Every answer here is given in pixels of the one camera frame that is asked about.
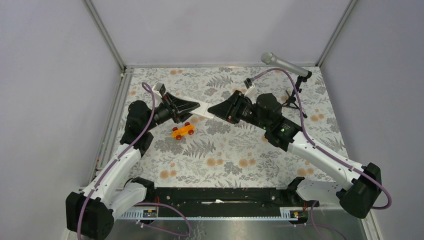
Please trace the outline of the white remote control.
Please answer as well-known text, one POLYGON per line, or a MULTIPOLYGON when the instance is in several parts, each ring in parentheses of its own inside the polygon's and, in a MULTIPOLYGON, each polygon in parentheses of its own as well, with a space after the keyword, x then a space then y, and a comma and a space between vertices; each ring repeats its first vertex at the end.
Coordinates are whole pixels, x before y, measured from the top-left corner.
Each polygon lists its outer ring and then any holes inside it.
POLYGON ((213 119, 215 117, 214 114, 208 112, 210 104, 207 102, 199 101, 199 107, 192 110, 190 113, 193 115, 197 115, 199 117, 204 117, 206 119, 213 119))

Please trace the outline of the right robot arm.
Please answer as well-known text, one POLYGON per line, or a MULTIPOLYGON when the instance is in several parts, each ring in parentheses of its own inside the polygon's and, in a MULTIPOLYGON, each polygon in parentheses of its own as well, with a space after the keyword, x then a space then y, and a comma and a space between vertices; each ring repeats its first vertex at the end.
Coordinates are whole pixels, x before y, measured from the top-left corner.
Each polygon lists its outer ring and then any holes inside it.
POLYGON ((381 169, 374 163, 363 165, 315 142, 298 124, 282 115, 282 104, 271 93, 260 94, 255 103, 240 91, 211 106, 210 114, 237 124, 244 121, 265 131, 268 142, 297 155, 325 172, 341 187, 336 192, 341 207, 364 219, 382 192, 381 169))

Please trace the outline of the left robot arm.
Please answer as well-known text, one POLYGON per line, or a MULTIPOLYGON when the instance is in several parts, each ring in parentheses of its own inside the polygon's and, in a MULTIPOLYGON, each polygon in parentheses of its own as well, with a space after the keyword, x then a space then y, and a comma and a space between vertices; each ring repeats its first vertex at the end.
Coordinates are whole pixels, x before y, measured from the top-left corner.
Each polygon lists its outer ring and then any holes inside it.
POLYGON ((115 221, 137 203, 152 204, 155 192, 141 183, 132 182, 116 192, 129 170, 149 149, 151 129, 168 120, 180 123, 201 105, 165 93, 159 104, 148 107, 142 100, 128 106, 128 115, 120 145, 100 174, 80 193, 71 192, 65 200, 66 227, 80 236, 104 240, 115 221))

